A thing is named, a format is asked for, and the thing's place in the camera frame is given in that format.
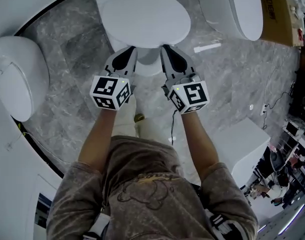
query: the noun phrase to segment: marker cube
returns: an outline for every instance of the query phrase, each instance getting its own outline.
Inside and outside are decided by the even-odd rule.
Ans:
[[[181,115],[201,110],[210,102],[205,81],[173,85],[168,98]]]
[[[95,75],[90,96],[98,108],[118,111],[131,95],[127,78]]]

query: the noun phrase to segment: floor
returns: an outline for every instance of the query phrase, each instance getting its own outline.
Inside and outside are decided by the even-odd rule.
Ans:
[[[249,117],[260,128],[265,102],[274,104],[295,79],[299,52],[267,41],[228,38],[210,28],[202,14],[199,0],[177,0],[188,11],[191,30],[177,46],[190,55],[197,71],[206,81],[210,104],[199,111],[210,136]],[[45,154],[65,172],[75,161],[100,110],[89,96],[93,76],[103,69],[113,53],[101,23],[95,0],[65,0],[30,25],[23,33],[39,44],[50,74],[46,101],[24,126],[57,158]],[[200,53],[194,47],[219,40],[222,46]],[[137,76],[134,91],[137,110],[153,118],[170,137],[174,106],[160,88],[166,77]],[[265,131],[275,143],[289,108],[284,95],[265,120]],[[190,157],[183,124],[175,116],[174,148],[178,152],[185,177],[198,183]]]

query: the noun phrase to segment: gray t-shirt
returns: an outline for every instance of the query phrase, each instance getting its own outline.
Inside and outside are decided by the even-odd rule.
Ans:
[[[256,216],[227,167],[217,163],[205,170],[199,198],[175,173],[174,154],[170,146],[119,136],[112,138],[103,175],[72,164],[53,200],[47,239],[82,239],[103,207],[110,210],[105,239],[216,239],[200,198],[213,214],[238,222],[255,239]]]

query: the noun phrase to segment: white toilet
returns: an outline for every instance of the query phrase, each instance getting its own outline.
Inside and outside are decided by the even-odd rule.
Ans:
[[[182,41],[191,28],[190,17],[176,0],[96,0],[102,24],[114,51],[135,46],[136,74],[162,71],[160,46]]]
[[[49,73],[36,43],[19,36],[0,38],[0,99],[10,115],[27,121],[44,102]]]
[[[263,32],[261,0],[199,0],[208,24],[228,36],[258,40]]]

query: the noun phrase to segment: toilet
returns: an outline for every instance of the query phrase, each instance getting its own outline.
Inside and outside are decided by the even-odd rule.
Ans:
[[[160,47],[176,45],[189,33],[191,19],[176,0],[96,0],[114,51],[137,47],[136,74],[162,71]]]
[[[0,100],[10,115],[27,121],[44,102],[49,73],[36,43],[19,36],[0,38]]]
[[[261,0],[199,0],[207,23],[230,37],[255,41],[263,32]]]

